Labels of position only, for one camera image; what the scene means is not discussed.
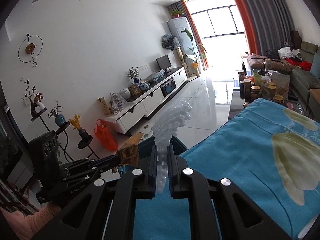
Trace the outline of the pink left sleeve forearm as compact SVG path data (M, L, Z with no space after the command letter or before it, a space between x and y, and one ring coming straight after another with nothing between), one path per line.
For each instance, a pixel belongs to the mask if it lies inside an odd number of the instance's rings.
M14 234L22 240L31 239L54 217L53 212L48 206L28 216L24 216L20 211L10 213L3 208L1 208L1 213Z

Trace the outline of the left hand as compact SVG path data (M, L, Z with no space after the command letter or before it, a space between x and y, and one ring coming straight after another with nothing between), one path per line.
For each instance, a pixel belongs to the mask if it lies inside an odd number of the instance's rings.
M52 216L57 215L61 211L61 207L52 202L48 202L46 207Z

